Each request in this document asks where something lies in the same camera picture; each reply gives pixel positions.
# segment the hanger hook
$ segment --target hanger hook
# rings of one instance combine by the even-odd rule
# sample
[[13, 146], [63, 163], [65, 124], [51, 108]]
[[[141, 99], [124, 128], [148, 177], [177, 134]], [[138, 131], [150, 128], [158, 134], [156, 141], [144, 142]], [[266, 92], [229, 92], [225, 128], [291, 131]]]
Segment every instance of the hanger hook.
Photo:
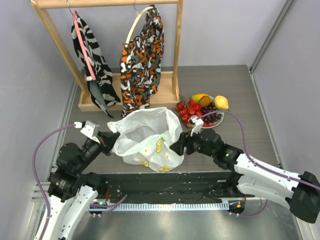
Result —
[[136, 11], [136, 15], [139, 15], [138, 9], [136, 9], [136, 0], [133, 0], [133, 8]]
[[72, 14], [72, 11], [71, 11], [71, 9], [70, 9], [69, 0], [66, 0], [66, 5], [68, 6], [68, 9], [69, 9], [69, 11], [70, 11], [71, 15], [73, 15], [73, 14]]

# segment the beige hanger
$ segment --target beige hanger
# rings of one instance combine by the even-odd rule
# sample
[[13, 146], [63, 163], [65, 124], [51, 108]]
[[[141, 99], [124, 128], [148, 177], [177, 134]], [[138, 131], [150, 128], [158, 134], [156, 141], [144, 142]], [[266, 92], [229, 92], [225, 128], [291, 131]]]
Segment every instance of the beige hanger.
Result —
[[128, 43], [130, 42], [132, 33], [134, 32], [135, 27], [136, 27], [139, 19], [141, 18], [141, 16], [142, 16], [143, 14], [145, 14], [146, 11], [148, 11], [149, 9], [153, 9], [153, 8], [154, 8], [153, 6], [148, 6], [148, 7], [146, 7], [145, 9], [143, 9], [143, 10], [138, 14], [138, 16], [136, 16], [136, 18], [135, 18], [135, 20], [134, 20], [134, 22], [133, 22], [133, 25], [132, 25], [132, 27], [131, 27], [131, 29], [130, 29], [130, 31], [129, 31], [128, 37], [126, 38], [126, 41], [125, 41], [126, 44], [128, 44]]

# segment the pink hanger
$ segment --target pink hanger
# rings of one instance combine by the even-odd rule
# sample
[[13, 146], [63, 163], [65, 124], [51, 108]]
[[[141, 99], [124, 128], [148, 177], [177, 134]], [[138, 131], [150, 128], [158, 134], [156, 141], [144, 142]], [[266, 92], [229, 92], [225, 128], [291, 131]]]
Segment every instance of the pink hanger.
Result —
[[81, 33], [80, 33], [80, 30], [79, 30], [79, 26], [78, 26], [78, 22], [77, 22], [77, 17], [79, 17], [78, 15], [78, 12], [76, 10], [73, 10], [72, 11], [72, 16], [73, 16], [73, 22], [74, 22], [74, 27], [75, 27], [75, 31], [76, 31], [76, 35], [79, 39], [79, 43], [80, 43], [80, 47], [81, 47], [81, 50], [82, 50], [82, 54], [84, 56], [84, 60], [85, 60], [85, 63], [86, 63], [86, 66], [89, 70], [89, 73], [92, 77], [92, 80], [96, 80], [96, 76], [95, 76], [95, 73], [91, 67], [91, 64], [89, 62], [89, 58], [88, 58], [88, 55], [87, 55], [87, 51], [86, 51], [86, 48], [85, 48], [85, 45], [84, 45], [84, 41], [81, 37]]

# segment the hanging clothes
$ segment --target hanging clothes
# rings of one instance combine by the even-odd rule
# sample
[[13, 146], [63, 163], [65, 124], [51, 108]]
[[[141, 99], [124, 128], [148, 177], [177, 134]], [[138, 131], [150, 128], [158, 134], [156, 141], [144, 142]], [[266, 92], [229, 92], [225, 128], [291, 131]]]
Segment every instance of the hanging clothes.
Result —
[[90, 75], [79, 43], [75, 24], [72, 22], [71, 36], [73, 40], [73, 46], [77, 57], [82, 62], [85, 69], [88, 90], [91, 93], [91, 100], [98, 108], [104, 111], [109, 117], [113, 118], [113, 116], [110, 115], [107, 106], [112, 106], [120, 102], [120, 98], [117, 96], [116, 91], [112, 86], [113, 74], [106, 63], [99, 44], [89, 26], [79, 16], [77, 16], [76, 22], [78, 24], [81, 38], [89, 58], [89, 63], [92, 66], [96, 78], [93, 81], [93, 78]]
[[122, 46], [120, 60], [121, 116], [150, 107], [150, 97], [158, 92], [164, 53], [164, 28], [156, 7], [145, 15], [141, 33]]

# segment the white plastic bag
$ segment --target white plastic bag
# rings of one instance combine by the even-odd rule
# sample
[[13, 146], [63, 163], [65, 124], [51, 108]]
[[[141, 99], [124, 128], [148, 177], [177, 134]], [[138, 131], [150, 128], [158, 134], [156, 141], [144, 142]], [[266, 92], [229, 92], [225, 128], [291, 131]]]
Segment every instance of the white plastic bag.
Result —
[[184, 160], [183, 155], [170, 149], [183, 130], [178, 117], [166, 107], [136, 110], [120, 121], [108, 122], [107, 126], [113, 133], [120, 133], [112, 152], [127, 164], [167, 172]]

